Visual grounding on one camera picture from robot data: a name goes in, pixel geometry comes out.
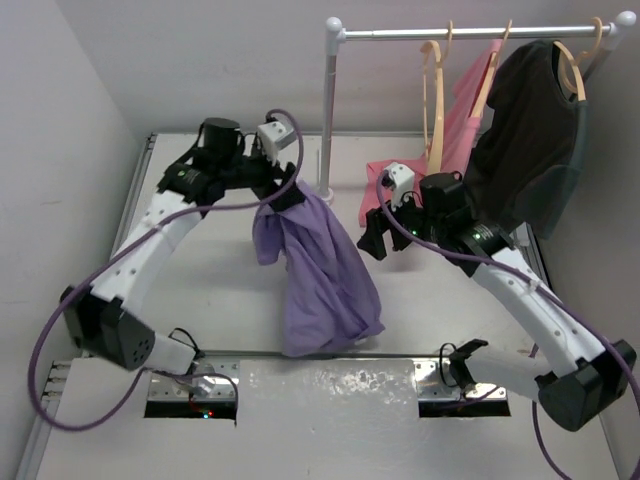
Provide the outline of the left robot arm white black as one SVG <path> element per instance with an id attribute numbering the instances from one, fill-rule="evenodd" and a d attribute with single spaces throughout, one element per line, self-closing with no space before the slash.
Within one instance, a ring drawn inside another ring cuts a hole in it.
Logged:
<path id="1" fill-rule="evenodd" d="M 208 118 L 194 144 L 164 171 L 138 224 L 107 265 L 61 297 L 64 320 L 80 349 L 127 371 L 182 376 L 197 350 L 155 332 L 139 317 L 144 298 L 181 241 L 229 190 L 248 189 L 256 205 L 283 210 L 304 201 L 298 164 L 278 156 L 302 135 L 292 117 L 271 111 L 250 147 L 237 122 Z"/>

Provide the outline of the purple t shirt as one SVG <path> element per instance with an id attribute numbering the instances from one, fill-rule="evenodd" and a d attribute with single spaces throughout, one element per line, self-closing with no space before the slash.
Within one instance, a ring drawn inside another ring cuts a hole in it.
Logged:
<path id="1" fill-rule="evenodd" d="M 283 354 L 335 352 L 385 330 L 378 290 L 349 234 L 331 208 L 305 182 L 304 201 L 254 217 L 259 264 L 286 261 Z"/>

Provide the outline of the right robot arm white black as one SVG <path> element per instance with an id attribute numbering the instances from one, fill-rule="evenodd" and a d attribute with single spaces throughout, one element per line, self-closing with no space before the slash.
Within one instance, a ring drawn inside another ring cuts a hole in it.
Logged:
<path id="1" fill-rule="evenodd" d="M 402 251 L 417 244 L 445 257 L 498 300 L 534 340 L 543 359 L 519 360 L 472 339 L 458 346 L 439 370 L 442 383 L 465 391 L 492 383 L 539 404 L 561 428 L 576 432 L 627 389 L 637 391 L 632 369 L 637 354 L 588 328 L 529 268 L 500 226 L 474 215 L 458 173 L 414 180 L 393 163 L 375 181 L 378 205 L 365 216 L 360 250 L 381 261 L 383 236 Z"/>

